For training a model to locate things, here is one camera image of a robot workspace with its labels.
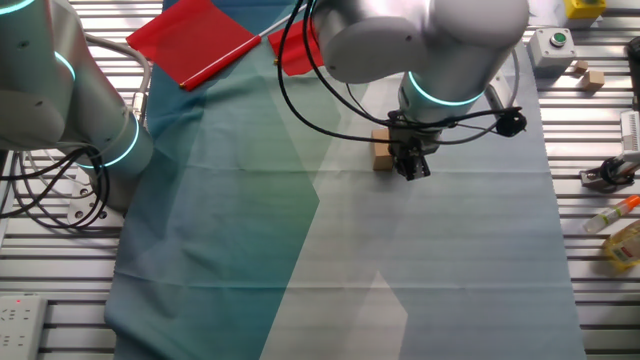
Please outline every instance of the power strip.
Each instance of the power strip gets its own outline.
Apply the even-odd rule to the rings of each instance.
[[[0,297],[0,359],[36,359],[46,308],[39,296]]]

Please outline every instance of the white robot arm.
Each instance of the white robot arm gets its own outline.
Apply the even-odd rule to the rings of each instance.
[[[527,0],[318,0],[313,12],[329,74],[367,83],[405,73],[401,123],[437,124],[466,114],[487,90],[529,20]],[[429,175],[442,127],[391,128],[395,167],[409,180]]]
[[[0,0],[0,149],[87,144],[111,179],[108,205],[125,211],[151,159],[147,131],[89,53],[66,0]],[[85,157],[80,166],[95,180]]]

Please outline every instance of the table surface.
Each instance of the table surface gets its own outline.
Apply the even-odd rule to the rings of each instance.
[[[119,43],[160,14],[160,0],[75,0],[85,30]],[[558,206],[565,227],[565,247],[575,300],[589,360],[640,360],[640,268],[610,279],[599,272],[599,246],[608,234],[640,218],[640,209],[603,233],[580,235],[573,224],[595,215],[602,206],[629,194],[636,184],[616,194],[583,189],[578,171],[599,166],[621,151],[619,114],[631,108],[629,67],[623,47],[640,36],[640,2],[608,0],[609,9],[597,30],[574,32],[578,57],[604,71],[607,83],[595,95],[577,89],[570,74],[553,84],[538,84],[542,121]],[[525,41],[532,35],[525,34]],[[90,47],[98,65],[129,102],[141,79],[141,68],[126,57]],[[37,152],[40,165],[51,164]],[[35,189],[42,190],[39,182]],[[61,181],[58,190],[71,193]],[[27,196],[21,187],[18,196]],[[50,197],[45,205],[66,217],[68,200]],[[115,344],[103,311],[111,286],[117,238],[66,238],[39,227],[27,217],[9,221],[0,249],[0,296],[37,292],[49,308],[40,359],[107,360]]]

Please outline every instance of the small wooden block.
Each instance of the small wooden block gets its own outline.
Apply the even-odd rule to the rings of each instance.
[[[587,71],[589,71],[589,63],[584,61],[584,60],[580,60],[576,63],[576,67],[574,69],[574,72],[578,75],[584,75],[587,73]]]
[[[389,129],[373,130],[372,139],[389,140]],[[373,171],[392,171],[393,156],[389,152],[389,144],[372,143]]]
[[[604,73],[602,71],[589,71],[580,81],[580,88],[589,92],[596,92],[604,86]]]

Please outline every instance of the wrinkled fabric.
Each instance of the wrinkled fabric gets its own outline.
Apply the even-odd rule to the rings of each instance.
[[[254,33],[289,5],[214,3]],[[528,63],[527,132],[443,146],[409,183],[295,119],[272,60],[265,41],[193,93],[154,70],[156,151],[106,309],[116,359],[585,359]],[[383,116],[400,79],[356,97]],[[286,81],[319,126],[375,128],[314,77]]]

